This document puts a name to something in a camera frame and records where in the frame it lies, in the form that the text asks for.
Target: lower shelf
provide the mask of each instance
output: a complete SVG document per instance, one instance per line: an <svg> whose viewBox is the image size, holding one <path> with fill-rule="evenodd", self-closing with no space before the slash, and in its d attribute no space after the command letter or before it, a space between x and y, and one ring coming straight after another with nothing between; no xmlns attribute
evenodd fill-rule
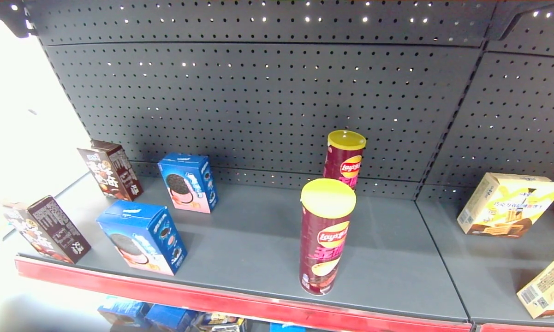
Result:
<svg viewBox="0 0 554 332"><path fill-rule="evenodd" d="M139 202L170 205L161 179ZM212 214L171 208L190 250L175 276L131 269L95 223L114 200L85 177L57 197L93 249L76 265L41 258L20 237L27 277L201 311L325 330L468 331L467 316L414 202L359 197L336 284L298 284L299 191L218 185Z"/></svg>

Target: store shelf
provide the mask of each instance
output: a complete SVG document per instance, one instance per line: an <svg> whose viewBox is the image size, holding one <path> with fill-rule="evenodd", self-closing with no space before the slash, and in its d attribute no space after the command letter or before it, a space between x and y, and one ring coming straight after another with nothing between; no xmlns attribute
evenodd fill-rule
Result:
<svg viewBox="0 0 554 332"><path fill-rule="evenodd" d="M524 237L504 239L465 235L456 221L456 204L418 201L417 206L474 323L554 327L554 318L532 319L516 296L554 260L554 212L544 213ZM488 326L482 331L490 328L508 330ZM537 330L510 330L523 328Z"/></svg>
<svg viewBox="0 0 554 332"><path fill-rule="evenodd" d="M143 177L140 202L170 204ZM212 214L171 208L190 253L174 277L131 269L95 223L112 204L84 177L57 197L93 249L75 266L41 258L24 240L24 276L137 300L288 321L327 330L467 331L470 324L414 202L359 197L333 291L298 284L299 191L218 185Z"/></svg>

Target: wafer box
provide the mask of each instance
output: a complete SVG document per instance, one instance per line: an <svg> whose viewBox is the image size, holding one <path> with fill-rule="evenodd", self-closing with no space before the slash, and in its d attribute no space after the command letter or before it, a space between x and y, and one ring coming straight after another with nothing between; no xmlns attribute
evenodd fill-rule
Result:
<svg viewBox="0 0 554 332"><path fill-rule="evenodd" d="M77 263L90 244L51 196L33 204L1 201L4 217L41 256Z"/></svg>
<svg viewBox="0 0 554 332"><path fill-rule="evenodd" d="M142 185L120 144L95 140L90 148L78 151L105 196L133 201L142 194Z"/></svg>
<svg viewBox="0 0 554 332"><path fill-rule="evenodd" d="M554 261L519 290L517 297L534 319L554 317Z"/></svg>
<svg viewBox="0 0 554 332"><path fill-rule="evenodd" d="M175 208L211 213L217 192L207 156L168 154L158 167Z"/></svg>
<svg viewBox="0 0 554 332"><path fill-rule="evenodd" d="M554 201L546 177L486 173L458 216L466 234L521 237Z"/></svg>

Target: barcode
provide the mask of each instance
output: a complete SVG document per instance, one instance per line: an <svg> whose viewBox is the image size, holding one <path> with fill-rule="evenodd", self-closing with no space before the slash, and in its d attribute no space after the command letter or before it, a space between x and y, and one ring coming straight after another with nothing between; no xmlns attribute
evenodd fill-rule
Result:
<svg viewBox="0 0 554 332"><path fill-rule="evenodd" d="M537 294L537 291L533 285L528 286L523 292L521 292L521 297L525 300L525 304L531 303L537 296L539 296L539 294Z"/></svg>
<svg viewBox="0 0 554 332"><path fill-rule="evenodd" d="M537 300L537 303L541 306L542 309L547 308L547 306L549 305L543 297L540 297L539 300Z"/></svg>
<svg viewBox="0 0 554 332"><path fill-rule="evenodd" d="M473 218L469 215L469 213L463 212L459 216L459 223L460 224L471 224L471 223L473 223Z"/></svg>

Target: potato chip can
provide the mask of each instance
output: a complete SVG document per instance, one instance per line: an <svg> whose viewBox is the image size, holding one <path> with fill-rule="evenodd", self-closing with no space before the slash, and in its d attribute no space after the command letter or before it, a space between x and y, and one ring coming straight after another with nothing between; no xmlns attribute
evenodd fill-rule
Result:
<svg viewBox="0 0 554 332"><path fill-rule="evenodd" d="M345 247L355 191L337 179L320 178L302 189L299 281L312 295L330 292Z"/></svg>
<svg viewBox="0 0 554 332"><path fill-rule="evenodd" d="M363 135L350 130L335 130L328 134L324 177L342 181L355 190L366 143Z"/></svg>

